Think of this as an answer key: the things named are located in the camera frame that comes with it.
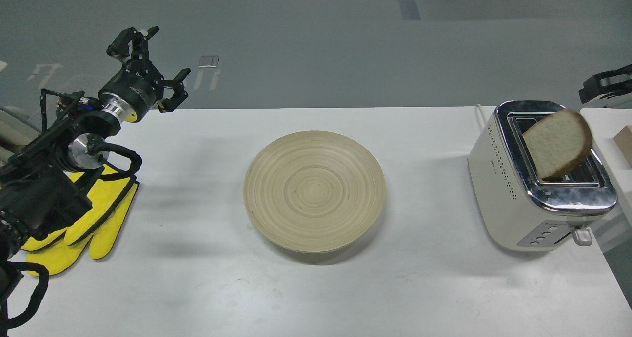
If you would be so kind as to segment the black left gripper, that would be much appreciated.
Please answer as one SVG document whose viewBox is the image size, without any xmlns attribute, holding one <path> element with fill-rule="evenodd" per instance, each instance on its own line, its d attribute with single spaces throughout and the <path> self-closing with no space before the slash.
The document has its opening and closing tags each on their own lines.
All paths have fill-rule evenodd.
<svg viewBox="0 0 632 337">
<path fill-rule="evenodd" d="M 122 63 L 120 71 L 99 90 L 104 112 L 119 123 L 139 122 L 157 103 L 160 113 L 174 112 L 188 98 L 184 81 L 191 69 L 182 69 L 173 80 L 164 80 L 149 58 L 148 42 L 158 26 L 143 34 L 131 27 L 122 30 L 107 47 L 107 55 Z M 164 90 L 172 91 L 164 97 Z"/>
</svg>

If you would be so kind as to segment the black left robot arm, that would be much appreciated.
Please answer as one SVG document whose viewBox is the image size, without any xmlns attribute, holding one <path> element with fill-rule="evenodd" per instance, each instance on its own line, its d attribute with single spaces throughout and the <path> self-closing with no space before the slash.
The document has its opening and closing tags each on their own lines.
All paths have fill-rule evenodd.
<svg viewBox="0 0 632 337">
<path fill-rule="evenodd" d="M 124 29 L 108 45 L 120 70 L 97 97 L 83 91 L 40 92 L 41 134 L 1 167 L 1 335 L 22 326 L 39 309 L 49 286 L 44 265 L 13 262 L 30 238 L 43 240 L 70 227 L 92 209 L 89 190 L 105 182 L 135 178 L 138 153 L 107 141 L 122 122 L 141 121 L 154 106 L 173 112 L 188 97 L 190 69 L 167 80 L 151 62 L 147 32 Z"/>
</svg>

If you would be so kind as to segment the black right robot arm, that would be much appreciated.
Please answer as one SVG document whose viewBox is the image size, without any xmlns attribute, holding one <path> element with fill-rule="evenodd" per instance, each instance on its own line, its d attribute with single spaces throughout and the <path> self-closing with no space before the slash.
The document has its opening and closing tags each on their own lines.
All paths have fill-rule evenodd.
<svg viewBox="0 0 632 337">
<path fill-rule="evenodd" d="M 619 99 L 618 103 L 610 102 L 607 107 L 630 102 L 631 92 L 632 66 L 630 64 L 620 69 L 594 74 L 584 81 L 582 89 L 578 90 L 582 104 L 603 99 Z"/>
</svg>

